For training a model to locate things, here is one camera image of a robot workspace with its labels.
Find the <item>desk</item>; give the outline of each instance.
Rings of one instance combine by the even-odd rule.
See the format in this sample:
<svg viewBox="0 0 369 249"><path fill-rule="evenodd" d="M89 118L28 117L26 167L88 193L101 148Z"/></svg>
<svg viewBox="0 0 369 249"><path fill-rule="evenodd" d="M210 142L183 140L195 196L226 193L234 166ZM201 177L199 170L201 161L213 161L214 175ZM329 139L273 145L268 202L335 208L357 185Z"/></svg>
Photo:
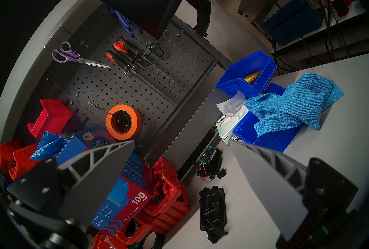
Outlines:
<svg viewBox="0 0 369 249"><path fill-rule="evenodd" d="M345 93L322 113L319 131L304 125L284 153L304 165L311 157L321 158L351 180L359 191L349 210L359 209L368 193L369 99L362 93L369 85L368 71L369 55L362 55L272 78L273 83L287 87L304 73L314 72L334 80ZM223 152L226 176L205 182L197 176L190 179L187 191L191 212L167 234L164 249L275 248L278 228L252 191L230 148L224 142L218 147ZM215 185L225 190L228 235L212 244L207 241L207 233L200 231L198 193Z"/></svg>

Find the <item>red wire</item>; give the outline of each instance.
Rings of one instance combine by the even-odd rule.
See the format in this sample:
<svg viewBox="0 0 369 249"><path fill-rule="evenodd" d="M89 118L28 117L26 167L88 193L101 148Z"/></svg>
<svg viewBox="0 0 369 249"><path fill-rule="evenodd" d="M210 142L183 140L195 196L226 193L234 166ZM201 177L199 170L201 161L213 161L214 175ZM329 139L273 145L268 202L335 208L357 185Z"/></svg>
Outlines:
<svg viewBox="0 0 369 249"><path fill-rule="evenodd" d="M198 169L198 175L199 175L199 177L201 178L201 180L202 181L206 181L206 179L207 179L207 175L206 175L206 170L205 170L205 166L204 166L204 164L203 164L203 168L204 168L204 171L205 171L205 179L203 180L203 178L201 177L201 175L200 175L200 169Z"/></svg>

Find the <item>scissors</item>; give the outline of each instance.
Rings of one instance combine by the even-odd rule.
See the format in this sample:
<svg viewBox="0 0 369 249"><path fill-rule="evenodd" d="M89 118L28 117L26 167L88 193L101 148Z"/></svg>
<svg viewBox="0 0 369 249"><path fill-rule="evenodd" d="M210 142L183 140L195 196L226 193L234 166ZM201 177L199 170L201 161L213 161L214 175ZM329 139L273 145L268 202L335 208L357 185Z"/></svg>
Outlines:
<svg viewBox="0 0 369 249"><path fill-rule="evenodd" d="M95 62L93 60L81 58L81 56L78 53L72 51L72 47L69 42L61 43L57 41L56 39L54 39L53 37L52 39L60 44L60 50L57 50L57 49L51 50L45 46L44 48L51 52L51 56L53 60L55 60L56 62L58 63L78 62L78 63L84 63L87 65L92 65L92 66L97 66L97 67L102 67L102 68L110 68L109 65Z"/></svg>

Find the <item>blue microfiber cloth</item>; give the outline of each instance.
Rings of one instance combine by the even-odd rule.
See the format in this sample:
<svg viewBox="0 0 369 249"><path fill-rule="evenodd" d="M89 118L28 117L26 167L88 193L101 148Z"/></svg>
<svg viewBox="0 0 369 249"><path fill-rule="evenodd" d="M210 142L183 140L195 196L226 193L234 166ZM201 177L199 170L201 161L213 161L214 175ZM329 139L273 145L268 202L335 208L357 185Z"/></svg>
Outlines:
<svg viewBox="0 0 369 249"><path fill-rule="evenodd" d="M31 155L31 161L42 160L47 157L58 155L66 145L68 139L55 135L51 132L45 132L36 151Z"/></svg>
<svg viewBox="0 0 369 249"><path fill-rule="evenodd" d="M321 112L342 95L332 80L307 72L289 85L282 96L267 93L248 98L245 106L260 120L254 125L260 137L303 122L319 130Z"/></svg>

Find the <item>blue equipment box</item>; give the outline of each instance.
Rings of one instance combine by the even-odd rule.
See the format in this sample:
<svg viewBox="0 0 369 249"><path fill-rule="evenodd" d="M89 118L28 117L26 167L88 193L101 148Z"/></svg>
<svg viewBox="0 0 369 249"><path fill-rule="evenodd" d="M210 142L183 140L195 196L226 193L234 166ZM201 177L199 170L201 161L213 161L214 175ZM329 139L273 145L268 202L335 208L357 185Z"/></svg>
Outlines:
<svg viewBox="0 0 369 249"><path fill-rule="evenodd" d="M320 28L323 16L320 9L313 10L305 0L279 0L279 9L273 6L260 25L279 45L285 45L302 35Z"/></svg>

